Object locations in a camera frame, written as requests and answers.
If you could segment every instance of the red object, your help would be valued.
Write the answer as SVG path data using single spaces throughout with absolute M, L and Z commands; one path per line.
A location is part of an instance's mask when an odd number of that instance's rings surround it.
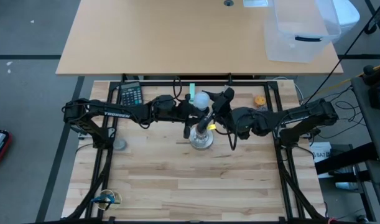
M 6 152 L 7 148 L 10 146 L 11 139 L 12 139 L 12 134 L 8 131 L 1 131 L 0 133 L 4 134 L 6 137 L 3 139 L 3 145 L 2 148 L 0 149 L 0 161 Z
M 335 218 L 330 218 L 330 219 L 328 220 L 328 224 L 331 224 L 332 221 L 336 221 L 336 219 L 335 219 Z

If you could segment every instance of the wooden table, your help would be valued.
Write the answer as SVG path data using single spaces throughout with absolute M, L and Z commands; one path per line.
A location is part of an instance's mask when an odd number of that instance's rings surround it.
M 283 109 L 298 106 L 293 81 L 278 82 Z M 90 98 L 105 101 L 108 86 L 109 82 L 95 82 Z M 219 92 L 222 86 L 197 87 L 197 91 L 201 89 Z M 236 92 L 231 102 L 233 108 L 252 107 L 253 97 L 264 95 L 263 87 L 258 86 L 234 86 L 233 89 Z M 144 86 L 142 90 L 145 101 L 157 95 L 172 94 L 172 87 L 168 86 Z M 186 93 L 188 87 L 184 86 L 182 96 Z M 103 117 L 94 119 L 101 126 Z M 130 120 L 119 119 L 117 138 L 124 138 L 127 148 L 114 151 L 108 188 L 123 196 L 123 204 L 117 210 L 105 212 L 105 218 L 267 221 L 285 215 L 271 134 L 238 140 L 235 151 L 231 151 L 227 136 L 217 133 L 207 151 L 195 150 L 182 136 L 183 124 L 180 123 L 152 123 L 144 130 Z M 79 146 L 89 143 L 90 139 L 83 140 Z M 308 149 L 306 141 L 300 145 Z M 311 155 L 296 148 L 293 154 L 300 189 L 324 214 L 325 206 Z M 69 215 L 86 195 L 95 155 L 96 149 L 91 146 L 78 151 L 63 217 Z M 296 215 L 292 191 L 290 196 Z
M 57 74 L 326 75 L 338 62 L 332 44 L 312 63 L 268 60 L 267 8 L 223 2 L 81 1 Z

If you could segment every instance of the yellow object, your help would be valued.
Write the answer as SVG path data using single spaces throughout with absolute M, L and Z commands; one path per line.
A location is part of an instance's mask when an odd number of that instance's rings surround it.
M 256 104 L 256 107 L 264 106 L 266 104 L 266 97 L 257 96 L 254 98 L 254 103 Z
M 213 130 L 213 129 L 216 129 L 216 125 L 211 124 L 208 126 L 208 130 Z
M 378 70 L 378 69 L 380 69 L 380 65 L 374 67 L 374 70 Z M 357 75 L 357 76 L 355 76 L 355 77 L 360 77 L 360 76 L 362 76 L 362 75 L 364 75 L 364 73 L 361 73 L 361 74 L 359 74 L 359 75 Z M 351 78 L 348 78 L 348 79 L 346 79 L 345 81 L 339 82 L 339 83 L 336 84 L 336 85 L 329 86 L 329 87 L 327 87 L 327 88 L 324 88 L 324 89 L 318 91 L 317 94 L 320 94 L 320 93 L 323 93 L 323 92 L 326 92 L 326 91 L 329 91 L 329 90 L 333 90 L 333 89 L 338 88 L 339 86 L 341 86 L 341 85 L 343 85 L 343 84 L 345 84 L 345 83 L 347 83 L 347 82 L 350 82 L 350 81 L 351 81 Z

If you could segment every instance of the round base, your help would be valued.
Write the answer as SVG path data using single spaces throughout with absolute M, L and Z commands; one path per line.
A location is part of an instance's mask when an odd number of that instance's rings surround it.
M 204 134 L 197 133 L 197 127 L 194 126 L 190 132 L 190 144 L 196 150 L 206 150 L 213 143 L 213 133 L 211 130 L 207 130 Z
M 126 141 L 123 139 L 115 139 L 113 146 L 115 150 L 123 151 L 126 148 Z

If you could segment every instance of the green object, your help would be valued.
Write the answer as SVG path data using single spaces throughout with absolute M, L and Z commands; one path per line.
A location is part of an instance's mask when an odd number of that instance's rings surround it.
M 195 96 L 195 83 L 190 83 L 190 103 L 194 103 L 194 96 Z

